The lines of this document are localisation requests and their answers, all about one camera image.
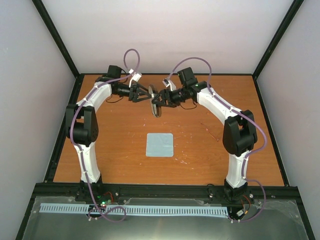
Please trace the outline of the thin red frame glasses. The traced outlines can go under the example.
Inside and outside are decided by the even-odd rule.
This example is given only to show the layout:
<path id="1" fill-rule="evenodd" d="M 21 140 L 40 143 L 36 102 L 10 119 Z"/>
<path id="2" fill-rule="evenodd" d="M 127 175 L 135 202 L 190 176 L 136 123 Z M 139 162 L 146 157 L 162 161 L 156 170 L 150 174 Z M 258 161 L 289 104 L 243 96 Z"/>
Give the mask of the thin red frame glasses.
<path id="1" fill-rule="evenodd" d="M 223 139 L 222 128 L 213 127 L 203 122 L 200 122 L 200 124 L 215 141 L 219 142 Z"/>

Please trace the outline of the light blue cleaning cloth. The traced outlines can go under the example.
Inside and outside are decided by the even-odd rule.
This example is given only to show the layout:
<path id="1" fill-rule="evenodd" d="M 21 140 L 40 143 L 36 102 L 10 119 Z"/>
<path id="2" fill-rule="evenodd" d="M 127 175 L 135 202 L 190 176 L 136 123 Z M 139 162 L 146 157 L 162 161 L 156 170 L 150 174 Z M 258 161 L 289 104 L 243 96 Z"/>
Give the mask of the light blue cleaning cloth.
<path id="1" fill-rule="evenodd" d="M 148 133 L 146 136 L 147 157 L 173 157 L 174 137 L 172 133 Z"/>

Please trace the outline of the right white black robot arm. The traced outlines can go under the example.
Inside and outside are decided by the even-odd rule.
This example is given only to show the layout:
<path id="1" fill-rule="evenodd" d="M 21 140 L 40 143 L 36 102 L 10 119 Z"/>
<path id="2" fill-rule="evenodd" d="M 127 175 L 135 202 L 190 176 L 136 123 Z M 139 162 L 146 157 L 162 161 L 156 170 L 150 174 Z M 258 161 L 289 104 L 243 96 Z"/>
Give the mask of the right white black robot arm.
<path id="1" fill-rule="evenodd" d="M 166 88 L 157 92 L 149 85 L 150 104 L 153 114 L 160 116 L 162 107 L 175 108 L 191 99 L 209 110 L 223 124 L 222 144 L 228 152 L 228 173 L 224 180 L 224 197 L 229 202 L 238 200 L 247 190 L 247 167 L 249 153 L 258 140 L 254 115 L 250 110 L 241 111 L 226 100 L 206 81 L 199 82 L 188 67 L 178 72 L 181 88 L 175 89 L 168 78 L 163 80 Z"/>

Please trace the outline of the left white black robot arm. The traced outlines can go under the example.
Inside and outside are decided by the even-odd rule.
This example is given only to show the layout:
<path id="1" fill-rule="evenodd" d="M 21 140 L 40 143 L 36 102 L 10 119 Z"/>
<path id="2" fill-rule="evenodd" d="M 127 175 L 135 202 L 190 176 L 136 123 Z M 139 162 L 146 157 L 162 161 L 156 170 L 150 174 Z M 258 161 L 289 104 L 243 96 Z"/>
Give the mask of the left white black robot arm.
<path id="1" fill-rule="evenodd" d="M 87 95 L 75 104 L 68 104 L 65 111 L 65 134 L 73 144 L 81 170 L 80 185 L 92 201 L 103 198 L 102 176 L 98 168 L 95 145 L 99 135 L 96 112 L 109 97 L 127 97 L 134 103 L 148 100 L 151 95 L 138 81 L 140 72 L 130 69 L 129 84 L 121 82 L 122 69 L 111 65 L 107 74 L 96 79 Z"/>

